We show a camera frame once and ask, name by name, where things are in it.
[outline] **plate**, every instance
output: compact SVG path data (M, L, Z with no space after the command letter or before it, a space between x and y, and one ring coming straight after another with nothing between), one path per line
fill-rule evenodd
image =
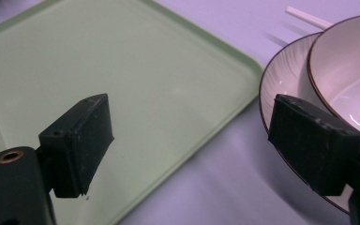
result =
M270 128L276 94L294 96L308 101L315 99L308 99L308 94L313 91L308 79L307 59L310 47L320 34L297 39L278 52L267 65L262 75L259 94L260 112L267 131ZM351 192L351 188L346 186L341 196L324 198L340 210L348 212L348 199Z
M58 224L114 224L259 92L256 61L148 0L44 1L0 24L0 151L107 93L115 140Z

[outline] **tabletop surface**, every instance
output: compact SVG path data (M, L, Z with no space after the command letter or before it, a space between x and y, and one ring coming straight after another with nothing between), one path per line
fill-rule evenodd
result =
M360 1L352 0L157 1L263 66L287 43L320 31L287 15L286 6L331 23L360 15ZM312 192L267 141L256 99L119 224L349 224L349 219Z

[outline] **utensil handle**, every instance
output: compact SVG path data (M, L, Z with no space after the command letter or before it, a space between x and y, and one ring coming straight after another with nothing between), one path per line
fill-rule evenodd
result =
M304 11L300 11L294 7L286 7L285 10L288 14L294 16L295 18L298 18L304 22L307 22L315 27L318 27L322 30L327 29L328 27L332 26L330 22L327 22L323 19L320 19L318 17L312 16Z

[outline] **green tray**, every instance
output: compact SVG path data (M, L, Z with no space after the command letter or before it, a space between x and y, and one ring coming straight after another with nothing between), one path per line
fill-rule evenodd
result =
M0 151L107 93L114 142L58 224L113 224L258 94L262 68L147 0L45 1L0 24Z

